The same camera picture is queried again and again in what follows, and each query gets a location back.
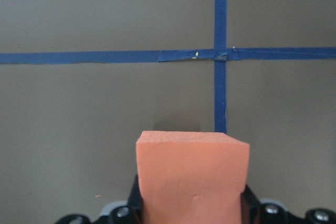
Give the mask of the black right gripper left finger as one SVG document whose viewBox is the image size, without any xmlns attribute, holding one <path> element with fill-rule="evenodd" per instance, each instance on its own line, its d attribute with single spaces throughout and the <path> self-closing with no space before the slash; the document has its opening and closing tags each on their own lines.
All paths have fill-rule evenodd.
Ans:
<svg viewBox="0 0 336 224">
<path fill-rule="evenodd" d="M 132 210 L 133 215 L 136 219 L 135 223 L 142 223 L 143 200 L 140 193 L 138 174 L 136 174 L 134 177 L 131 191 L 127 200 L 127 207 Z"/>
</svg>

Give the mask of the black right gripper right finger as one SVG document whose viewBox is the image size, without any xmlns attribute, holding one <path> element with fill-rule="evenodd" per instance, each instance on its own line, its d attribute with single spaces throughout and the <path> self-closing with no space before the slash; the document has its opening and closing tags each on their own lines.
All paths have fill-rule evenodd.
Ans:
<svg viewBox="0 0 336 224">
<path fill-rule="evenodd" d="M 241 194 L 242 224 L 260 223 L 260 201 L 248 185 Z"/>
</svg>

